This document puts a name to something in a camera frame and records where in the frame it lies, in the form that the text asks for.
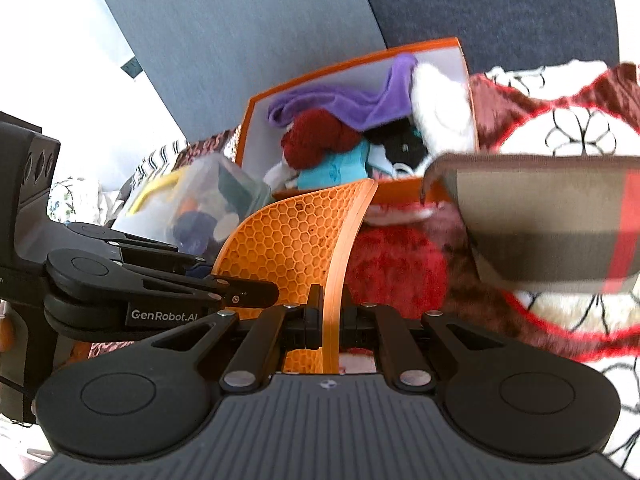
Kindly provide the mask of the orange honeycomb silicone mat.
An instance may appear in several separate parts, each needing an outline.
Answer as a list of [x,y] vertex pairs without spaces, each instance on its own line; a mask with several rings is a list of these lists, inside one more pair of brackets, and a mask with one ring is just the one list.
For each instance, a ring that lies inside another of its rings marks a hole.
[[279,304],[303,304],[323,288],[318,350],[293,350],[288,372],[340,370],[342,292],[352,245],[378,184],[363,179],[279,200],[246,218],[222,246],[213,272],[273,282]]

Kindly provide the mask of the teal wet wipes pack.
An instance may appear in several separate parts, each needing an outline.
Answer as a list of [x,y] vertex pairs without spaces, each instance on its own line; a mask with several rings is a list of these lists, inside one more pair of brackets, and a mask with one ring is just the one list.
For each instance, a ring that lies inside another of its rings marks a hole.
[[330,188],[365,179],[370,144],[363,140],[345,153],[331,153],[318,166],[302,170],[297,177],[299,190]]

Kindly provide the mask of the blue face mask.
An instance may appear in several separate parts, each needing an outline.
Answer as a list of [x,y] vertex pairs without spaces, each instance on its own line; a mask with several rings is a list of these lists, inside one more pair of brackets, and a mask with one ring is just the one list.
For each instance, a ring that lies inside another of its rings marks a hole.
[[413,167],[404,162],[390,162],[386,157],[374,156],[368,158],[367,167],[369,176],[374,180],[402,180],[422,178],[429,162],[430,158],[426,156]]

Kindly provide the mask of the black fuzzy hair scrunchie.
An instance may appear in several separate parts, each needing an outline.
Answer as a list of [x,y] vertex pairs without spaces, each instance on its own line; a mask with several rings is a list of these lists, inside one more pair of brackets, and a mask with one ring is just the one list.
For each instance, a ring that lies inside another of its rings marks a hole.
[[382,145],[392,164],[416,169],[426,159],[427,148],[422,136],[408,117],[363,131],[362,136],[371,144]]

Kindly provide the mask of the dark red knitted item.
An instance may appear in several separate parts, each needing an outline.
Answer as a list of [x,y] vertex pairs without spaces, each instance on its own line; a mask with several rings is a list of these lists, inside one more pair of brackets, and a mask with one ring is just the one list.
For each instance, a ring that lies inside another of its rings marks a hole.
[[283,157],[295,170],[317,167],[326,155],[351,151],[362,135],[323,108],[300,113],[281,139]]

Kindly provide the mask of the purple cloth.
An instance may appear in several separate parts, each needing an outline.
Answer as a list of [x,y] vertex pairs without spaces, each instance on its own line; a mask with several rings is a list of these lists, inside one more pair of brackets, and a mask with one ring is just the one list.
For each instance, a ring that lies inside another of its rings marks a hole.
[[270,125],[284,127],[305,110],[323,108],[358,132],[405,118],[412,111],[410,89],[418,59],[410,53],[394,57],[378,92],[338,84],[312,84],[281,94],[267,112]]

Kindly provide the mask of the white plush paw toy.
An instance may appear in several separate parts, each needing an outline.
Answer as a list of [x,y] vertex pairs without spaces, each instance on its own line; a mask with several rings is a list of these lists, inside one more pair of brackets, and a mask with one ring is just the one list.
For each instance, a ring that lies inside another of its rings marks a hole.
[[443,74],[431,63],[421,62],[412,72],[410,89],[412,118],[427,153],[476,150],[476,132],[469,87]]

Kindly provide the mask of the patterned red fleece blanket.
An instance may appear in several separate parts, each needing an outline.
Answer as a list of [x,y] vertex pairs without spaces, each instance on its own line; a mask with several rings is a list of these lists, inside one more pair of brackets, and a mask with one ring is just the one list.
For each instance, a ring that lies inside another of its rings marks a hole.
[[639,471],[639,69],[573,61],[470,78],[480,150],[440,172],[419,222],[367,226],[346,284],[416,318],[435,308],[608,378],[606,456]]

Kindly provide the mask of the clear plastic storage box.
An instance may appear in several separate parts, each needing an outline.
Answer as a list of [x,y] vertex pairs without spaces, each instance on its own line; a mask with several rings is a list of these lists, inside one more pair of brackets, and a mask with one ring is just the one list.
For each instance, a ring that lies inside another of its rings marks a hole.
[[142,185],[113,229],[213,261],[239,225],[271,200],[265,182],[215,152]]

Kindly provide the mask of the orange cardboard box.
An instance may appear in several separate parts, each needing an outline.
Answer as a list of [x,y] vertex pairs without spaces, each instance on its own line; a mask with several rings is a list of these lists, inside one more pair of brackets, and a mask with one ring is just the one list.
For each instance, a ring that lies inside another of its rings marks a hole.
[[454,37],[353,58],[252,96],[241,122],[238,164],[263,177],[280,162],[285,129],[305,110],[326,110],[358,132],[410,118],[429,159],[478,148],[469,70]]

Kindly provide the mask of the plaid cosmetic pouch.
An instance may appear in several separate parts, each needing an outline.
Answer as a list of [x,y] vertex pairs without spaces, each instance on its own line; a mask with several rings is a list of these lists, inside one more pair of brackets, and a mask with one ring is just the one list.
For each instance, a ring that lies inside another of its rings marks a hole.
[[609,295],[639,281],[638,158],[449,153],[421,193],[434,184],[458,208],[484,283]]

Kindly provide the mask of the grey blue sofa cushion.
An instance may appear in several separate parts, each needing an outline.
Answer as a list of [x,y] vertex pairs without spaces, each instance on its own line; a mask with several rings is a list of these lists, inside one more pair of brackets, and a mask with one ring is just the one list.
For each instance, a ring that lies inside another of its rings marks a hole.
[[382,50],[368,0],[105,0],[184,136],[239,125],[255,94]]

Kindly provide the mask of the dark blue sofa cushion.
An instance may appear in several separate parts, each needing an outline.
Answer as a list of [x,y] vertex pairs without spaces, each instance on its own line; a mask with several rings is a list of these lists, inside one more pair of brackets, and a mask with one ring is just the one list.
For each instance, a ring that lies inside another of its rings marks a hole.
[[620,57],[614,0],[369,2],[388,46],[454,37],[472,73]]

